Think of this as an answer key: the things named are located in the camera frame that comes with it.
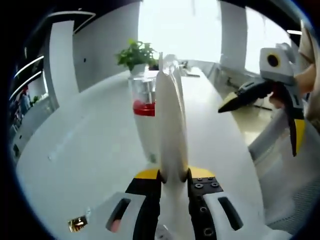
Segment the white pot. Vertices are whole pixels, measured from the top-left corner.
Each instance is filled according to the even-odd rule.
[[[149,163],[158,164],[157,156],[159,144],[157,142],[157,125],[154,116],[134,115],[141,145]]]
[[[149,70],[149,65],[144,63],[144,64],[137,64],[133,67],[133,69],[130,71],[131,76],[136,76],[136,75],[141,75],[144,74]]]

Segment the white desk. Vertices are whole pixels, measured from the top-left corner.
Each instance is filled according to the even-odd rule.
[[[60,107],[21,154],[18,180],[35,214],[57,239],[79,239],[67,221],[124,191],[146,166],[128,76],[110,77]],[[204,75],[184,77],[182,83],[189,163],[211,170],[226,191],[247,200],[263,217],[255,168],[232,115],[217,113],[221,98]],[[162,212],[160,222],[166,220]]]

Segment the white wall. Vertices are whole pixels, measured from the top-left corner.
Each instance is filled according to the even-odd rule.
[[[51,67],[50,67],[50,35],[51,31],[48,32],[43,45],[43,78],[46,82],[46,91],[49,94],[49,99],[52,104],[53,109],[59,108],[59,103],[56,97],[54,83],[51,76]]]
[[[221,56],[224,67],[243,71],[247,52],[246,9],[221,1]]]
[[[140,2],[120,7],[73,36],[73,59],[80,92],[125,70],[117,65],[115,54],[128,47],[128,39],[138,39],[139,8]]]
[[[56,22],[51,28],[50,72],[60,107],[79,94],[73,57],[74,23],[74,21]]]
[[[35,96],[38,96],[40,98],[41,95],[46,93],[46,88],[42,74],[39,78],[28,84],[28,91],[31,100],[33,100]]]

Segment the screw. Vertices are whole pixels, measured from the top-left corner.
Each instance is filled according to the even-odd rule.
[[[213,188],[219,187],[219,183],[213,182],[213,183],[211,183],[211,187],[213,187]]]
[[[204,186],[201,183],[194,185],[196,189],[202,189]]]
[[[202,207],[200,207],[200,212],[205,212],[205,211],[207,211],[207,208],[206,207],[204,207],[204,206],[202,206]]]
[[[204,229],[203,234],[206,237],[210,237],[214,234],[214,231],[210,227],[207,227]]]

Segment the yellow tape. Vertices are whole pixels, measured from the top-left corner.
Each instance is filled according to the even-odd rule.
[[[228,104],[231,100],[236,99],[238,96],[234,92],[230,92],[228,96],[223,100],[222,104],[220,105],[219,109],[221,109],[224,105]]]
[[[135,179],[157,179],[158,168],[146,169],[139,172],[134,178]]]
[[[302,140],[304,138],[306,123],[305,123],[305,120],[303,119],[295,119],[294,125],[295,125],[295,132],[296,132],[295,152],[298,153],[302,144]]]
[[[203,168],[198,168],[195,166],[189,166],[189,169],[191,171],[191,177],[193,179],[198,179],[198,178],[209,178],[209,177],[214,177],[215,175],[210,172],[207,169],[203,169]]]

